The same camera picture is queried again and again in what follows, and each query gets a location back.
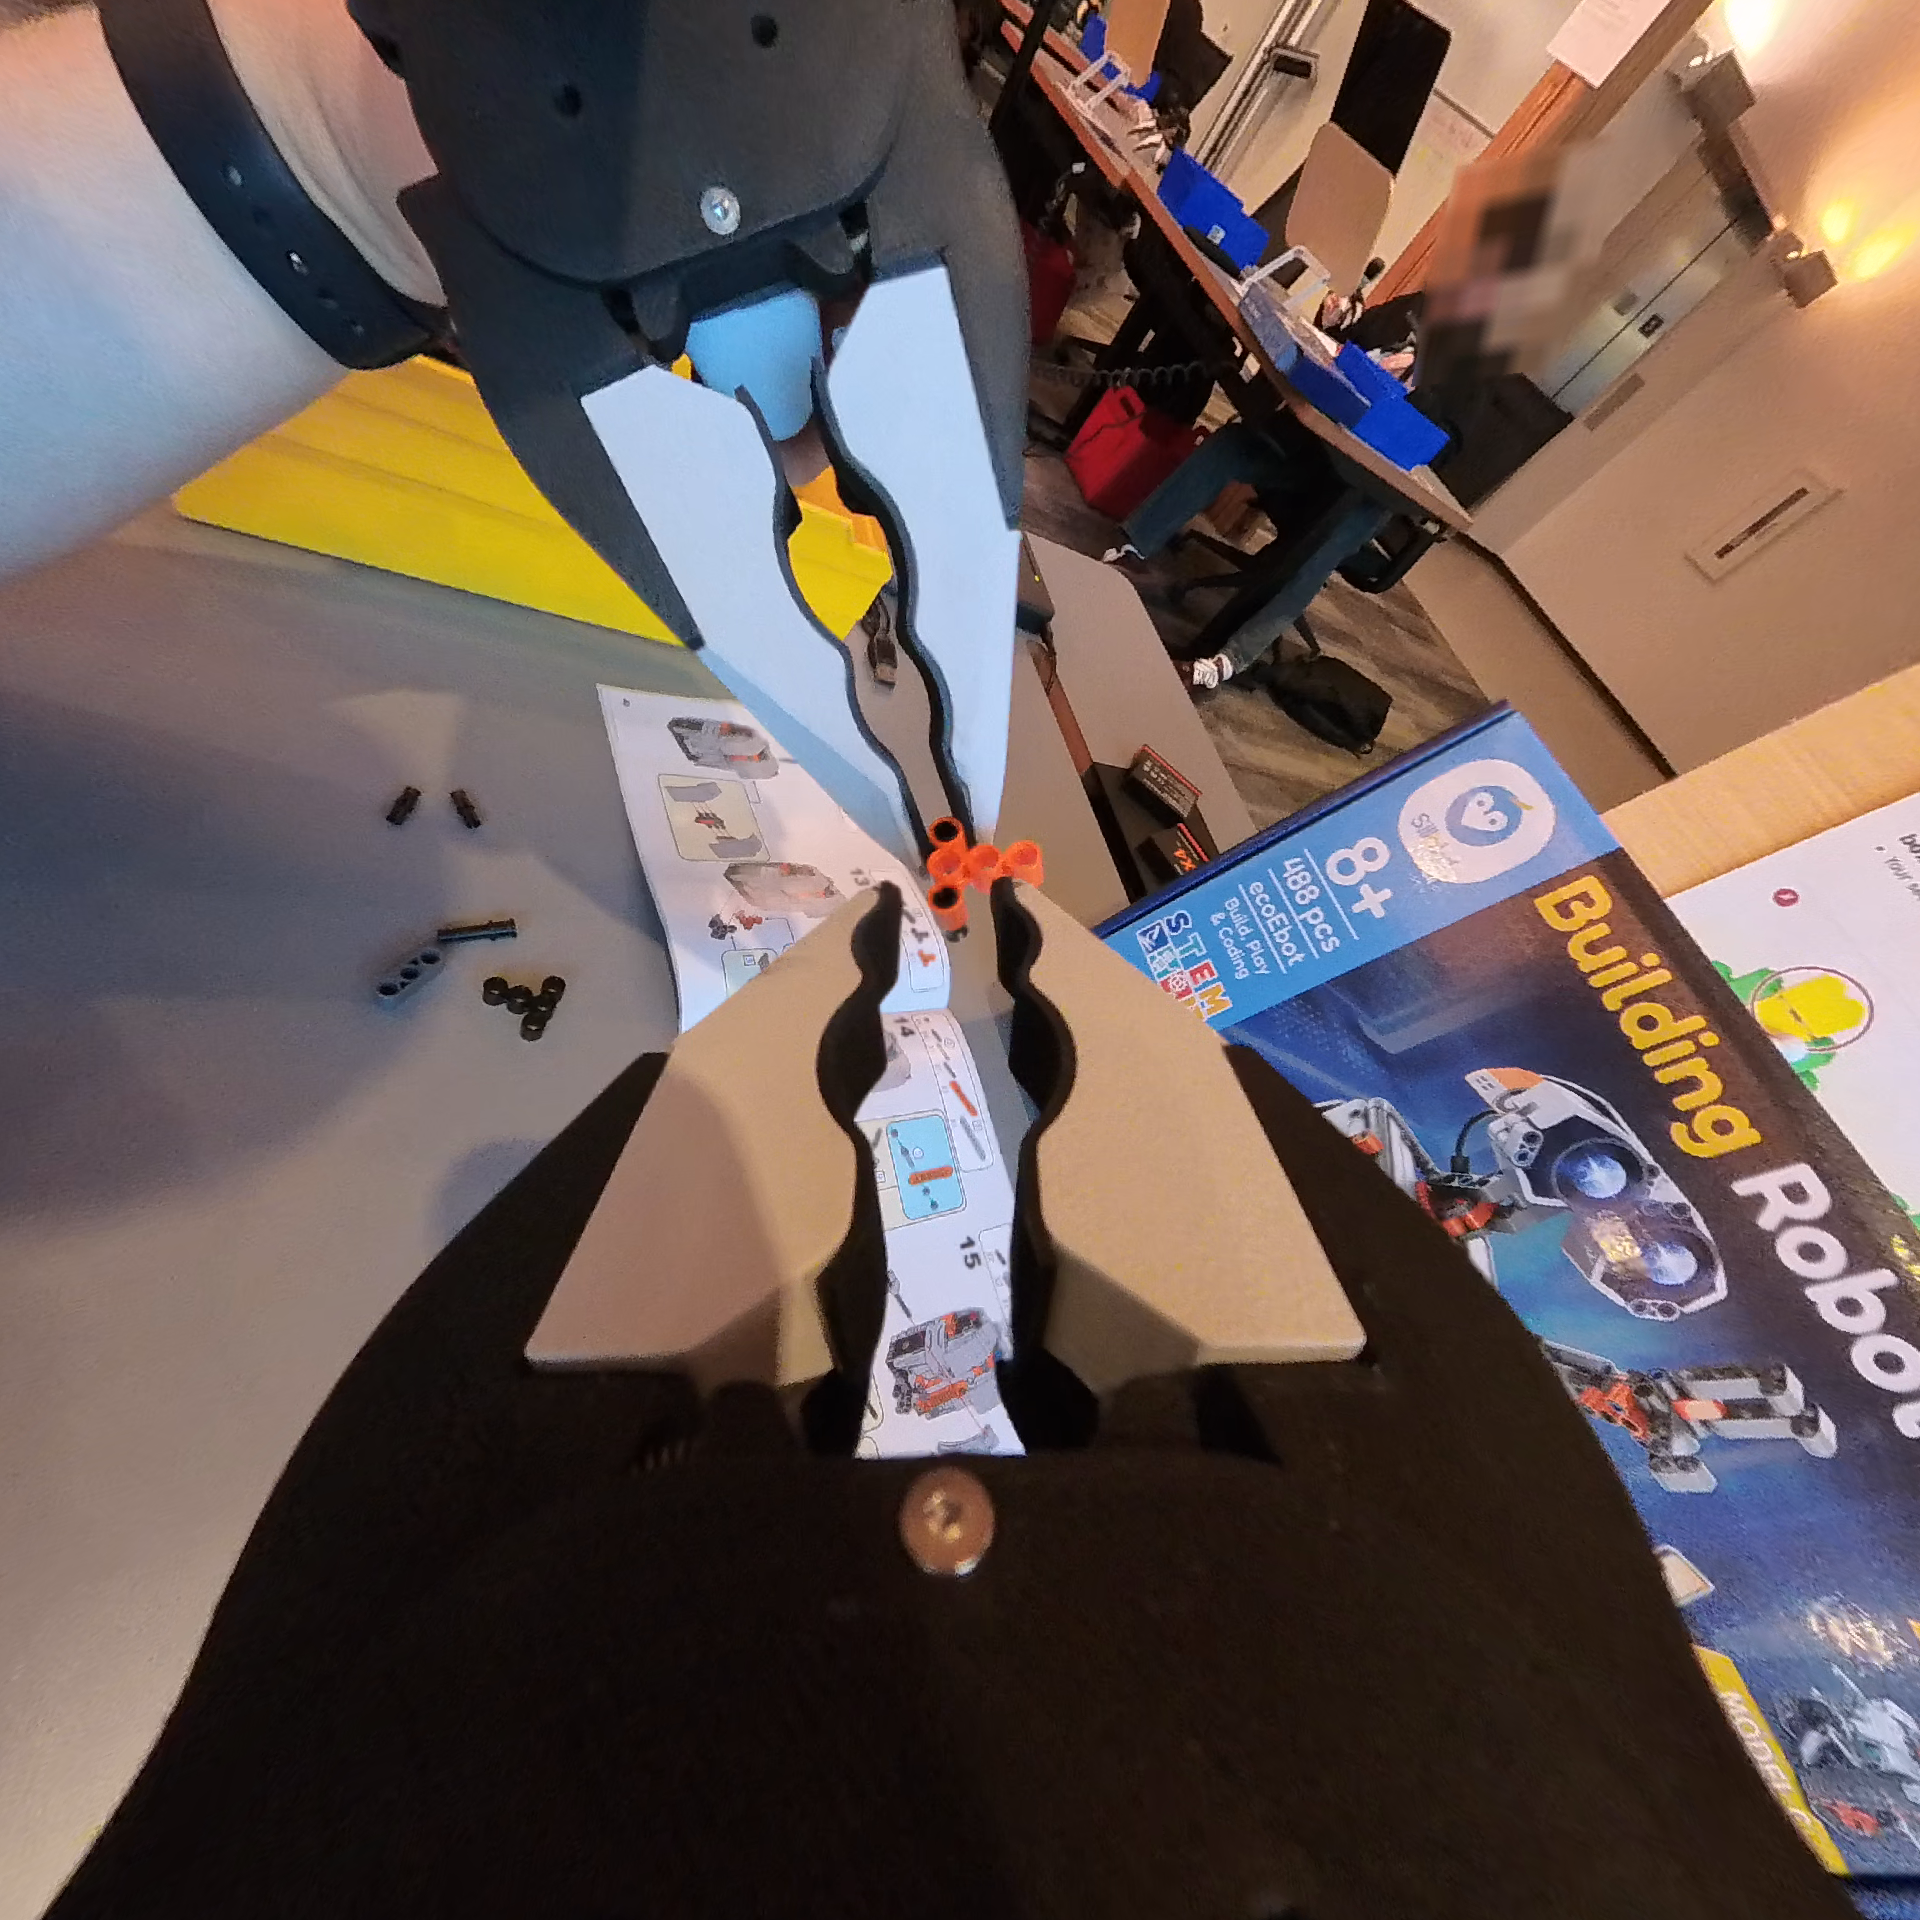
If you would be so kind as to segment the orange connector brick piece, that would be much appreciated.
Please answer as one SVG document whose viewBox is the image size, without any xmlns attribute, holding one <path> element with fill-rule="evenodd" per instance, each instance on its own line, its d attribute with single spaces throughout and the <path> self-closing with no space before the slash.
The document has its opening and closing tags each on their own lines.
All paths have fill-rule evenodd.
<svg viewBox="0 0 1920 1920">
<path fill-rule="evenodd" d="M 988 894 L 999 877 L 1044 883 L 1044 851 L 1032 841 L 1008 849 L 975 844 L 958 819 L 932 820 L 926 836 L 926 906 L 949 941 L 969 931 L 972 894 Z"/>
</svg>

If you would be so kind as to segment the blue robot toy box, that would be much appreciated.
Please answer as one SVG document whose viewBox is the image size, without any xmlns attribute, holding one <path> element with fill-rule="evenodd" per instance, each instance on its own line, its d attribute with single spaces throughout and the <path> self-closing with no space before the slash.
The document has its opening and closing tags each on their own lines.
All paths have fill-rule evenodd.
<svg viewBox="0 0 1920 1920">
<path fill-rule="evenodd" d="M 1518 1311 L 1815 1857 L 1916 1914 L 1916 1219 L 1498 709 L 1098 934 Z"/>
</svg>

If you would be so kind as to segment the white printed sheet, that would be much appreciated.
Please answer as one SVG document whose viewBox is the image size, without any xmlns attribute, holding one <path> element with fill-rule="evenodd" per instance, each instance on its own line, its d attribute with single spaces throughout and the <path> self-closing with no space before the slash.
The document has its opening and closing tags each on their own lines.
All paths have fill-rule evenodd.
<svg viewBox="0 0 1920 1920">
<path fill-rule="evenodd" d="M 1672 894 L 1668 909 L 1916 1219 L 1916 797 Z"/>
</svg>

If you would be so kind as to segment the grey side table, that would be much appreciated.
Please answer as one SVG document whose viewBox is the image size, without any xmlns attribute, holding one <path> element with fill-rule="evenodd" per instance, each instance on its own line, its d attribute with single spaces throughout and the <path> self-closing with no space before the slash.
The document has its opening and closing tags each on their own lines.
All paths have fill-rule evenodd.
<svg viewBox="0 0 1920 1920">
<path fill-rule="evenodd" d="M 1065 546 L 1029 537 L 1051 600 L 1051 644 L 1016 666 L 1004 831 L 1044 847 L 1044 889 L 1084 924 L 1125 906 L 1125 889 L 1084 776 L 1158 750 L 1196 787 L 1216 849 L 1255 831 L 1196 709 L 1129 579 Z"/>
</svg>

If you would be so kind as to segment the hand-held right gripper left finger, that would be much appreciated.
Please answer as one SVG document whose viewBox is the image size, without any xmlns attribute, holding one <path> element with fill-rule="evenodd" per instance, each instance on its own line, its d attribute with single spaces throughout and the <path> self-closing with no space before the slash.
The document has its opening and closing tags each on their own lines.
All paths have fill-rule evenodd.
<svg viewBox="0 0 1920 1920">
<path fill-rule="evenodd" d="M 889 1306 L 874 1151 L 902 897 L 845 900 L 682 1033 L 524 1359 L 544 1376 L 762 1386 L 856 1450 Z"/>
</svg>

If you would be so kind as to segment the person's left forearm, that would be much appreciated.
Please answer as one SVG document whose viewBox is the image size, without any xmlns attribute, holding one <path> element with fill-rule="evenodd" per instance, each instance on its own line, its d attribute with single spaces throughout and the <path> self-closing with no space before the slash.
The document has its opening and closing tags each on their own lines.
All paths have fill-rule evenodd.
<svg viewBox="0 0 1920 1920">
<path fill-rule="evenodd" d="M 431 177 L 345 3 L 212 3 L 274 153 L 408 307 L 444 286 L 396 197 Z M 2 27 L 2 581 L 108 536 L 301 414 L 345 370 L 161 156 L 94 3 Z"/>
</svg>

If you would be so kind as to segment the tan chair back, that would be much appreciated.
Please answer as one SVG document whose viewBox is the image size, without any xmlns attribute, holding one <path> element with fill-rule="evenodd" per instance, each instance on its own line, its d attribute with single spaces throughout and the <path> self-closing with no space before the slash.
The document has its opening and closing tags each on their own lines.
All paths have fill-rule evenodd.
<svg viewBox="0 0 1920 1920">
<path fill-rule="evenodd" d="M 1374 257 L 1394 181 L 1392 169 L 1328 121 L 1309 144 L 1282 217 L 1282 247 L 1309 253 L 1336 293 L 1351 293 Z"/>
</svg>

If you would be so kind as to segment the grey desk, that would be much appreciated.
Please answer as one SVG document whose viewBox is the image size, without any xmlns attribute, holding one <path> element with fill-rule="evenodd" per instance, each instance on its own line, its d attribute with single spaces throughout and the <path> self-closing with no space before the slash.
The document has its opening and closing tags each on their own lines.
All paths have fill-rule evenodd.
<svg viewBox="0 0 1920 1920">
<path fill-rule="evenodd" d="M 722 694 L 674 647 L 172 513 L 2 586 L 5 1919 L 128 1790 L 379 1317 L 676 1033 L 604 684 Z M 486 919 L 518 939 L 375 1003 Z M 568 980 L 541 1044 L 488 974 Z"/>
</svg>

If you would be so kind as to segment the red container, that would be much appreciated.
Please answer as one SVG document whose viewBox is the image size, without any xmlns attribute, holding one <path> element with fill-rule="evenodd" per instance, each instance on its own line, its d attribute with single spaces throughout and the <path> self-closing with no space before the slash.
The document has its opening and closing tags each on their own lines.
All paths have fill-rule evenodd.
<svg viewBox="0 0 1920 1920">
<path fill-rule="evenodd" d="M 1026 269 L 1029 343 L 1046 349 L 1075 297 L 1076 257 L 1064 233 L 1019 223 L 1019 250 Z"/>
<path fill-rule="evenodd" d="M 1075 489 L 1095 516 L 1129 521 L 1209 437 L 1145 403 L 1135 390 L 1108 390 L 1064 449 Z"/>
</svg>

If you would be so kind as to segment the blue plastic bin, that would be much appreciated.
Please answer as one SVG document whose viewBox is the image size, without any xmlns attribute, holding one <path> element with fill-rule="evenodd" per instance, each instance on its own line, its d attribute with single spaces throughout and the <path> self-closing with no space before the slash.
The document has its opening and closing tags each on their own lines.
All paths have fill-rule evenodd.
<svg viewBox="0 0 1920 1920">
<path fill-rule="evenodd" d="M 1235 191 L 1185 149 L 1174 149 L 1166 157 L 1158 197 L 1184 229 L 1195 229 L 1211 243 L 1232 263 L 1228 269 L 1235 276 L 1245 276 L 1262 263 L 1272 247 L 1269 233 L 1245 207 L 1239 207 Z"/>
<path fill-rule="evenodd" d="M 1331 377 L 1336 380 L 1335 420 L 1392 467 L 1404 471 L 1431 467 L 1448 449 L 1448 433 L 1431 423 L 1404 383 L 1354 343 L 1336 346 Z"/>
</svg>

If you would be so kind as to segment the grey elevator door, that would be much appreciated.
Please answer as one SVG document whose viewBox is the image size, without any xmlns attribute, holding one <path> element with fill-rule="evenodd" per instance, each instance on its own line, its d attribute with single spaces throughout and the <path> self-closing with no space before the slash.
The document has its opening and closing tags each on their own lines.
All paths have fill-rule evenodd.
<svg viewBox="0 0 1920 1920">
<path fill-rule="evenodd" d="M 1596 293 L 1534 387 L 1582 414 L 1769 239 L 1771 217 L 1738 149 L 1684 153 L 1605 239 Z"/>
</svg>

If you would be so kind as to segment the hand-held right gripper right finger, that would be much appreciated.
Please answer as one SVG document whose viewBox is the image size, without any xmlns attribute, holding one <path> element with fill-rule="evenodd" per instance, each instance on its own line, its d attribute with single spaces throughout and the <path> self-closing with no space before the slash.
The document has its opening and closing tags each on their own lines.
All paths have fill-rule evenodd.
<svg viewBox="0 0 1920 1920">
<path fill-rule="evenodd" d="M 1004 1394 L 1351 1360 L 1364 1330 L 1219 1037 L 1022 880 L 992 894 L 1019 1144 Z"/>
</svg>

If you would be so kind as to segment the clear acrylic stand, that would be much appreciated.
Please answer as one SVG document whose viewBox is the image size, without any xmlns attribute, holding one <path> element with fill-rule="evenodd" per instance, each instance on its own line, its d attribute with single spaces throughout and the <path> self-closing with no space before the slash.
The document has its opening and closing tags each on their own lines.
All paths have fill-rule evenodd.
<svg viewBox="0 0 1920 1920">
<path fill-rule="evenodd" d="M 1328 293 L 1331 273 L 1321 257 L 1301 247 L 1286 250 L 1238 280 L 1238 319 L 1281 371 L 1301 361 L 1331 370 L 1336 346 L 1315 323 Z"/>
</svg>

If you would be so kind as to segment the white paper notice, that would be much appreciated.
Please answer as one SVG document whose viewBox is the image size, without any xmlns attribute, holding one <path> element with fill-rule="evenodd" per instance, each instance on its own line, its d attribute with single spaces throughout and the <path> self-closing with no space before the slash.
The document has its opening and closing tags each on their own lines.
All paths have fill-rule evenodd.
<svg viewBox="0 0 1920 1920">
<path fill-rule="evenodd" d="M 1549 41 L 1549 63 L 1599 90 L 1624 67 L 1659 67 L 1712 3 L 1578 3 Z"/>
</svg>

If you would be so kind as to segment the yellow plastic tray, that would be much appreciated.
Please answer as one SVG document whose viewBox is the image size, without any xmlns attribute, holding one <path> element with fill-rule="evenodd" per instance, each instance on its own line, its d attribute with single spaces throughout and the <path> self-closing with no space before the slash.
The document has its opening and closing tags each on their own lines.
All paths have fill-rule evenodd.
<svg viewBox="0 0 1920 1920">
<path fill-rule="evenodd" d="M 349 371 L 175 496 L 182 519 L 646 640 L 664 620 L 546 503 L 465 371 Z"/>
</svg>

